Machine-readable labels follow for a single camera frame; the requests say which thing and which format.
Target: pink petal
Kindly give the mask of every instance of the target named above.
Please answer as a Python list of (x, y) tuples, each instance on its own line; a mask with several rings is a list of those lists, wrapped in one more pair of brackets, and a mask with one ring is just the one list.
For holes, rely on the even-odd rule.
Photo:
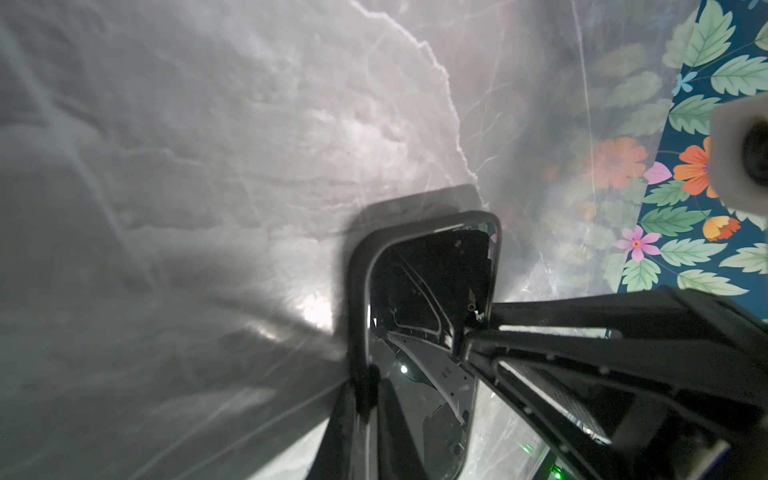
[(653, 243), (661, 238), (661, 233), (649, 233), (645, 237), (641, 238), (640, 241), (643, 243)]
[(643, 245), (640, 248), (648, 255), (661, 255), (661, 250), (655, 245)]
[(632, 260), (640, 263), (643, 261), (643, 258), (645, 258), (645, 255), (643, 255), (643, 250), (639, 248), (632, 249)]
[(672, 172), (661, 162), (654, 162), (654, 165), (643, 174), (649, 185), (660, 184), (661, 182), (672, 178)]

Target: gray marble wall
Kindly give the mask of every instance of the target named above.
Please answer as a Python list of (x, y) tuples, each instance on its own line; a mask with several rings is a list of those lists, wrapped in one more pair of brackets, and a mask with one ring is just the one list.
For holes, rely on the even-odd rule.
[[(486, 208), (497, 300), (610, 291), (639, 205), (589, 166), (652, 161), (697, 6), (5, 0), (0, 478), (249, 478), (327, 417), (376, 227)], [(481, 395), (465, 474), (525, 476)]]

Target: floral wallpaper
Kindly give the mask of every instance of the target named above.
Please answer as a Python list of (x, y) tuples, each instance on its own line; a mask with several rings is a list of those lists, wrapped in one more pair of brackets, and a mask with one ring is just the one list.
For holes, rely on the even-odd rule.
[(675, 31), (690, 35), (687, 48), (664, 58), (681, 71), (655, 161), (648, 166), (645, 149), (629, 137), (598, 146), (599, 185), (626, 188), (641, 176), (648, 182), (637, 226), (613, 244), (612, 257), (624, 262), (619, 292), (694, 288), (732, 296), (768, 318), (768, 220), (724, 205), (708, 173), (712, 110), (768, 90), (766, 20), (765, 1), (703, 2)]

